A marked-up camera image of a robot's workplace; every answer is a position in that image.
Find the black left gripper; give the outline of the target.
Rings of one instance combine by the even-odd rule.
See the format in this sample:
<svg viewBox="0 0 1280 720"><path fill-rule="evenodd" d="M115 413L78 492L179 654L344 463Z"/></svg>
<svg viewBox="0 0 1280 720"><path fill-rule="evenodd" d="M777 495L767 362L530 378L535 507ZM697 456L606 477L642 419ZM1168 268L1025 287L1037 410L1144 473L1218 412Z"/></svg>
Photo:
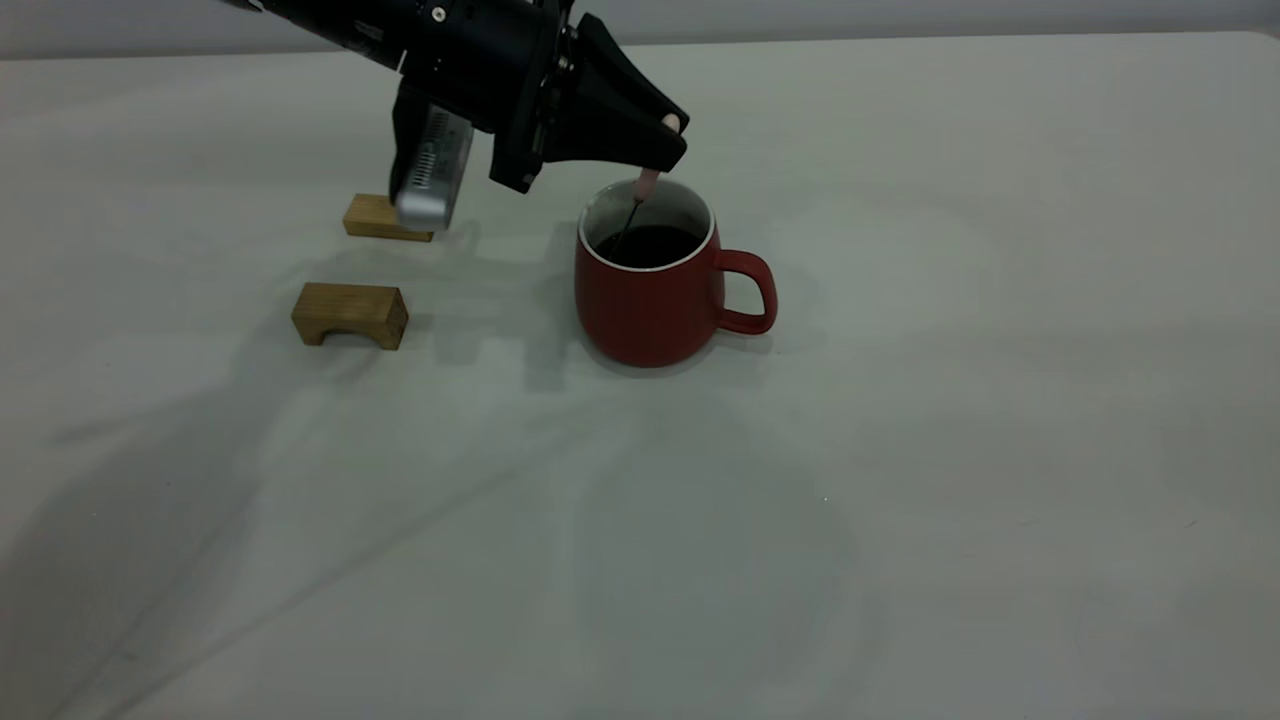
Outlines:
<svg viewBox="0 0 1280 720"><path fill-rule="evenodd" d="M527 193L543 167L541 137L568 33L570 1L417 1L404 54L404 150L444 110L493 135L490 179ZM576 47L588 65L646 113L586 106L554 123L544 160L603 161L668 172L687 151L690 117L637 69L604 22L584 14Z"/></svg>

